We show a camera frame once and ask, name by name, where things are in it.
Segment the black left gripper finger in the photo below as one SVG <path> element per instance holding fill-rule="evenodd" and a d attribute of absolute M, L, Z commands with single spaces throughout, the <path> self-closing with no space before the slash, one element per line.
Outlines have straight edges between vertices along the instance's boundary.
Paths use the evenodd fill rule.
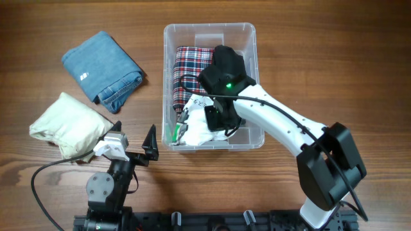
<path fill-rule="evenodd" d="M 149 160 L 158 160 L 159 149 L 157 145 L 156 126 L 153 124 L 142 144 L 145 155 Z"/>
<path fill-rule="evenodd" d="M 108 132 L 106 132 L 104 135 L 101 136 L 101 139 L 103 140 L 105 136 L 110 132 L 120 132 L 121 126 L 122 126 L 121 121 L 117 121 Z"/>

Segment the white printed t-shirt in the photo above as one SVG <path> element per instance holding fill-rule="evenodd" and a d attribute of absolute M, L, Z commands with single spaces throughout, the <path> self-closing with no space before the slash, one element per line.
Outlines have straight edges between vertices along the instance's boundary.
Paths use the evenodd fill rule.
<path fill-rule="evenodd" d="M 205 107 L 213 106 L 209 97 L 193 94 L 177 119 L 172 144 L 175 146 L 200 146 L 208 141 L 224 141 L 229 137 L 224 131 L 212 132 L 206 122 Z"/>

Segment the black garment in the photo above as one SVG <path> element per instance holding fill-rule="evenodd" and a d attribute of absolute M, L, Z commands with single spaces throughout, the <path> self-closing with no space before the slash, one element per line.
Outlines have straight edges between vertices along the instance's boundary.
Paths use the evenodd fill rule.
<path fill-rule="evenodd" d="M 244 59 L 229 46 L 219 45 L 214 48 L 212 64 L 229 76 L 246 76 Z"/>

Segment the red navy plaid shirt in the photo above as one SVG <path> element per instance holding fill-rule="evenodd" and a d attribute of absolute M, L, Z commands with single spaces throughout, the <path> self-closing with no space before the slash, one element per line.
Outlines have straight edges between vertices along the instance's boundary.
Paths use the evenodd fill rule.
<path fill-rule="evenodd" d="M 197 82 L 197 76 L 206 67 L 211 65 L 213 48 L 179 46 L 177 48 L 175 63 L 173 66 L 173 109 L 180 114 L 191 97 L 191 93 L 185 91 L 179 84 L 181 76 L 182 84 L 193 92 L 205 93 L 205 90 Z"/>

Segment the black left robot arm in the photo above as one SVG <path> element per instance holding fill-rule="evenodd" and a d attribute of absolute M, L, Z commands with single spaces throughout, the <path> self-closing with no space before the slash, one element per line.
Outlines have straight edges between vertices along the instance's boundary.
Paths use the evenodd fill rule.
<path fill-rule="evenodd" d="M 86 184 L 88 210 L 83 224 L 84 230 L 135 230 L 137 221 L 132 208 L 124 206 L 131 181 L 137 180 L 135 168 L 147 167 L 157 161 L 159 150 L 156 127 L 153 124 L 142 144 L 144 153 L 127 151 L 128 138 L 117 122 L 105 135 L 98 139 L 93 148 L 97 156 L 110 160 L 106 172 L 93 174 Z"/>

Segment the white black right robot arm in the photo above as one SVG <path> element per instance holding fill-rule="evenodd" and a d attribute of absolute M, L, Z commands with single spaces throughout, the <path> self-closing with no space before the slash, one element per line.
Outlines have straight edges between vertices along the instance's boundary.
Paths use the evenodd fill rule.
<path fill-rule="evenodd" d="M 296 158 L 299 183 L 306 195 L 299 214 L 310 228 L 323 229 L 348 194 L 358 215 L 367 219 L 354 192 L 367 172 L 347 127 L 340 123 L 326 126 L 299 115 L 249 76 L 202 76 L 198 82 L 213 100 L 215 125 L 237 128 L 244 119 L 262 128 Z"/>

